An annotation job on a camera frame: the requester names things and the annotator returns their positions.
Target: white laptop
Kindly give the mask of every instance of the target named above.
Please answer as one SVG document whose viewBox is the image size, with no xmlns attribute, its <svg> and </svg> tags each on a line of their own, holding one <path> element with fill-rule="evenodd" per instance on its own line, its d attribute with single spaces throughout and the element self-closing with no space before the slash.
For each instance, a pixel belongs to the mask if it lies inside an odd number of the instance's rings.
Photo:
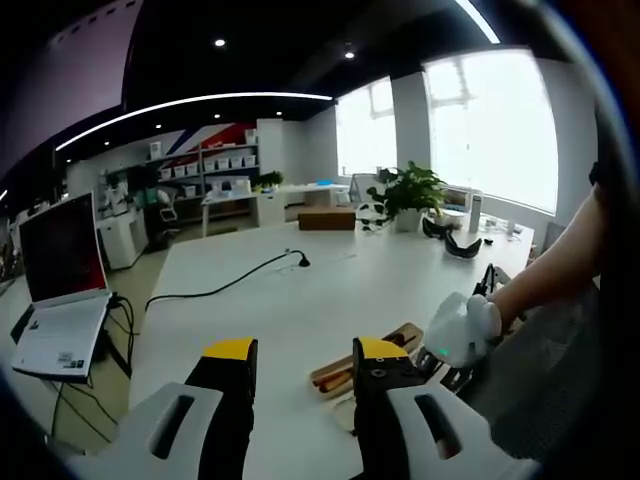
<svg viewBox="0 0 640 480">
<path fill-rule="evenodd" d="M 33 315 L 11 362 L 41 378 L 83 381 L 111 298 L 100 258 L 91 193 L 20 226 Z"/>
</svg>

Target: hand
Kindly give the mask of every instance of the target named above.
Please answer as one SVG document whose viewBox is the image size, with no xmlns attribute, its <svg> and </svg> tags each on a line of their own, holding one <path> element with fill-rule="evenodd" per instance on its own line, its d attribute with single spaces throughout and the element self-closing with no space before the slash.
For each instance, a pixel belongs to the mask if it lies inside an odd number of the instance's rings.
<svg viewBox="0 0 640 480">
<path fill-rule="evenodd" d="M 500 335 L 498 307 L 482 295 L 449 295 L 424 332 L 425 349 L 454 368 L 468 367 L 489 351 L 487 340 Z"/>
</svg>

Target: ceiling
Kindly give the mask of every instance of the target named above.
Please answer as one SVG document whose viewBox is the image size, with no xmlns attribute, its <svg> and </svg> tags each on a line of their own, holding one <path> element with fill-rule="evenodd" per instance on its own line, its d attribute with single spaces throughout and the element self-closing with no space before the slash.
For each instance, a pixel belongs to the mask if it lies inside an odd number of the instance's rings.
<svg viewBox="0 0 640 480">
<path fill-rule="evenodd" d="M 36 2 L 37 15 L 32 4 L 23 5 L 18 15 L 31 22 L 30 36 L 13 50 L 10 39 L 3 39 L 3 71 L 12 73 L 2 79 L 0 91 L 11 91 L 29 56 L 51 35 L 106 3 Z M 537 20 L 513 2 L 485 1 L 481 9 L 503 44 L 528 45 L 538 56 L 564 58 Z M 213 42 L 220 38 L 225 46 L 215 47 Z M 25 197 L 47 192 L 64 174 L 66 158 L 90 158 L 104 151 L 107 137 L 108 148 L 113 148 L 161 131 L 255 120 L 275 116 L 276 111 L 282 111 L 285 120 L 305 120 L 327 107 L 326 102 L 269 98 L 172 107 L 116 123 L 65 148 L 63 159 L 52 160 L 53 142 L 150 105 L 242 91 L 335 98 L 386 75 L 417 71 L 430 58 L 490 46 L 453 0 L 325 0 L 315 5 L 145 0 L 132 38 L 121 107 L 86 119 L 40 146 L 3 183 L 27 183 L 22 189 Z M 345 59 L 347 49 L 356 53 L 354 59 Z M 214 113 L 221 115 L 219 120 L 213 119 Z M 156 130 L 156 124 L 162 130 Z M 30 175 L 34 165 L 49 169 L 51 175 L 35 184 Z"/>
</svg>

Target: ceiling light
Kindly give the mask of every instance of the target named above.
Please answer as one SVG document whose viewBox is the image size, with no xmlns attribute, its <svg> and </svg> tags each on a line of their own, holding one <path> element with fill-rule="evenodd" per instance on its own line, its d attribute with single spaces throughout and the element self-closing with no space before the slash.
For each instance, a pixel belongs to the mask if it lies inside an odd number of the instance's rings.
<svg viewBox="0 0 640 480">
<path fill-rule="evenodd" d="M 241 92 L 241 93 L 219 93 L 216 95 L 204 95 L 201 97 L 191 97 L 191 98 L 183 98 L 182 100 L 173 100 L 172 102 L 160 103 L 158 105 L 153 105 L 151 107 L 142 108 L 140 110 L 136 110 L 134 112 L 127 113 L 125 115 L 121 115 L 119 117 L 108 120 L 100 125 L 96 125 L 95 127 L 90 128 L 89 130 L 82 132 L 75 137 L 67 140 L 64 143 L 61 143 L 56 147 L 56 152 L 59 152 L 64 147 L 71 145 L 73 142 L 80 140 L 87 135 L 97 132 L 98 130 L 108 127 L 109 125 L 113 125 L 114 123 L 121 122 L 122 120 L 126 120 L 127 118 L 135 117 L 137 115 L 141 115 L 147 112 L 153 112 L 154 110 L 160 110 L 161 108 L 173 107 L 175 105 L 181 105 L 183 103 L 193 103 L 193 102 L 203 102 L 207 100 L 217 100 L 220 98 L 246 98 L 246 97 L 287 97 L 287 98 L 307 98 L 310 100 L 325 100 L 331 101 L 333 97 L 327 97 L 325 95 L 312 95 L 309 93 L 287 93 L 287 92 Z"/>
<path fill-rule="evenodd" d="M 496 35 L 496 32 L 493 31 L 484 17 L 480 15 L 480 12 L 478 12 L 476 7 L 474 7 L 469 0 L 455 0 L 455 2 L 467 13 L 467 15 L 471 17 L 471 20 L 478 25 L 478 28 L 482 30 L 482 33 L 485 34 L 492 44 L 495 45 L 496 43 L 500 43 L 500 39 Z"/>
</svg>

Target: window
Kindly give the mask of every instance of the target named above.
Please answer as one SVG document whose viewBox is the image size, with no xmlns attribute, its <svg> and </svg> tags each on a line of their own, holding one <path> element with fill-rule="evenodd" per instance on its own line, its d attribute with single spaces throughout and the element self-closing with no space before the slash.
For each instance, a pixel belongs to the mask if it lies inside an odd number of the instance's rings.
<svg viewBox="0 0 640 480">
<path fill-rule="evenodd" d="M 338 172 L 376 173 L 398 163 L 391 80 L 384 78 L 345 95 L 336 107 Z"/>
<path fill-rule="evenodd" d="M 447 183 L 555 214 L 555 124 L 531 53 L 473 53 L 425 71 L 434 171 Z"/>
</svg>

